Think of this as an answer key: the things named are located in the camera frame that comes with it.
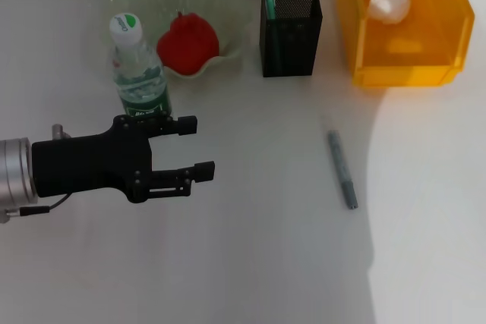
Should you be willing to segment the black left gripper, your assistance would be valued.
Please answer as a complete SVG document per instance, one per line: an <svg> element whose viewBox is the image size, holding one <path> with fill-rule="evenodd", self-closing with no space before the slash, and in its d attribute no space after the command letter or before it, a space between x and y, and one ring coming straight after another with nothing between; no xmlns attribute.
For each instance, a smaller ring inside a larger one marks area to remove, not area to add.
<svg viewBox="0 0 486 324"><path fill-rule="evenodd" d="M149 138L196 134L197 117L173 118L160 112L131 119L118 116L101 134L34 143L33 180L38 196L113 188L132 203L146 201L152 172ZM214 161L153 171L150 199L189 197L193 182L212 181L214 173Z"/></svg>

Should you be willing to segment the white paper ball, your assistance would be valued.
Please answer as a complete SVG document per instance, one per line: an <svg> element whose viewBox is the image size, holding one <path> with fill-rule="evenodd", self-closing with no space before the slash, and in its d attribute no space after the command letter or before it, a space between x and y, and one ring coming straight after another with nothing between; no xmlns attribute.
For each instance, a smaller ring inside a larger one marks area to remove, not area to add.
<svg viewBox="0 0 486 324"><path fill-rule="evenodd" d="M411 0L370 0L368 16L383 24L398 24L406 18Z"/></svg>

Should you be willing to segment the red-orange fruit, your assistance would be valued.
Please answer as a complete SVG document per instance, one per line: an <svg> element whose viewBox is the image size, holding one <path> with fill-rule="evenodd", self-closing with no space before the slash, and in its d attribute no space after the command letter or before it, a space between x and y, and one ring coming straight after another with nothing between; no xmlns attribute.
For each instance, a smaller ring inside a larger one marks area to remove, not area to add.
<svg viewBox="0 0 486 324"><path fill-rule="evenodd" d="M160 37L156 52L164 66L191 76L211 58L219 56L219 40L205 19L195 13L179 12L169 30Z"/></svg>

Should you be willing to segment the green-label clear water bottle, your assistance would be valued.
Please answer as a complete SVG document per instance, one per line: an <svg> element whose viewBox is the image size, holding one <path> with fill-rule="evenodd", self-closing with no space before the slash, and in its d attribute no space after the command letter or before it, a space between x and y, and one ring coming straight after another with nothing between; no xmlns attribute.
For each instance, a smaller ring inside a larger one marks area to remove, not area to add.
<svg viewBox="0 0 486 324"><path fill-rule="evenodd" d="M109 22L112 69L125 113L130 116L172 114L168 83L156 50L146 41L140 19L131 13Z"/></svg>

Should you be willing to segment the grey marker pen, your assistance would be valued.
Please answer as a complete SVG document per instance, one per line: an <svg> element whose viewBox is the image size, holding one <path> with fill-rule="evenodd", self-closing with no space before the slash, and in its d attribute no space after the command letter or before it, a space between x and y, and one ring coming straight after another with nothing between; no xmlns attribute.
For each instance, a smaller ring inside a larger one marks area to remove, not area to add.
<svg viewBox="0 0 486 324"><path fill-rule="evenodd" d="M342 195L348 209L353 210L358 208L358 201L352 182L352 177L348 170L348 165L345 161L342 151L342 145L339 138L339 133L336 130L327 132L327 142L330 148L330 153L333 159L336 176L338 178Z"/></svg>

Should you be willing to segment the black mesh pen holder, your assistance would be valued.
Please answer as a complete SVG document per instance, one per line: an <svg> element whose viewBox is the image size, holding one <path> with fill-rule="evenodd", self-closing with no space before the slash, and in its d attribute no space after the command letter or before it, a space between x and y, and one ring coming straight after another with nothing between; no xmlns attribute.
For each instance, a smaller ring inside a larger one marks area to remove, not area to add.
<svg viewBox="0 0 486 324"><path fill-rule="evenodd" d="M260 6L260 59L264 77L311 76L323 15L320 0L267 0Z"/></svg>

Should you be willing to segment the yellow plastic bin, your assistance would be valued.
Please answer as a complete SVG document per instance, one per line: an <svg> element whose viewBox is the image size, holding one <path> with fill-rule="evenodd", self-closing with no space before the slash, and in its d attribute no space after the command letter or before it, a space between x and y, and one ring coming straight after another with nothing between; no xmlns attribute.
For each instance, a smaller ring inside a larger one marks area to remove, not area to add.
<svg viewBox="0 0 486 324"><path fill-rule="evenodd" d="M344 53L361 87L437 87L464 68L475 15L469 0L411 0L405 19L383 24L370 0L336 0Z"/></svg>

